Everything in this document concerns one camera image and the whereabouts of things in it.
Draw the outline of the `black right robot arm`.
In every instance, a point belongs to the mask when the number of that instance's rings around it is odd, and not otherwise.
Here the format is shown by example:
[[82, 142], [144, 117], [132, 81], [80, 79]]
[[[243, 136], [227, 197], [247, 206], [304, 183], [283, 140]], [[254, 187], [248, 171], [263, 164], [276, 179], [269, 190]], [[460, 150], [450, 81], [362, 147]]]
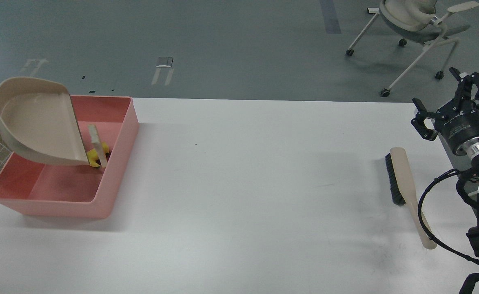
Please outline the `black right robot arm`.
[[[458, 81], [454, 97], [435, 112], [426, 110], [422, 101], [414, 98], [417, 113], [411, 120], [411, 125], [425, 140], [433, 141], [441, 135], [452, 154], [470, 159], [470, 168], [464, 171], [451, 169], [435, 178], [421, 195], [415, 216], [430, 241], [479, 266], [479, 73], [462, 73], [453, 67], [450, 68], [450, 73]], [[422, 217], [422, 205], [428, 192], [452, 176], [458, 177], [457, 194], [476, 212], [477, 223], [466, 233], [474, 257], [452, 249], [439, 240], [430, 232]]]

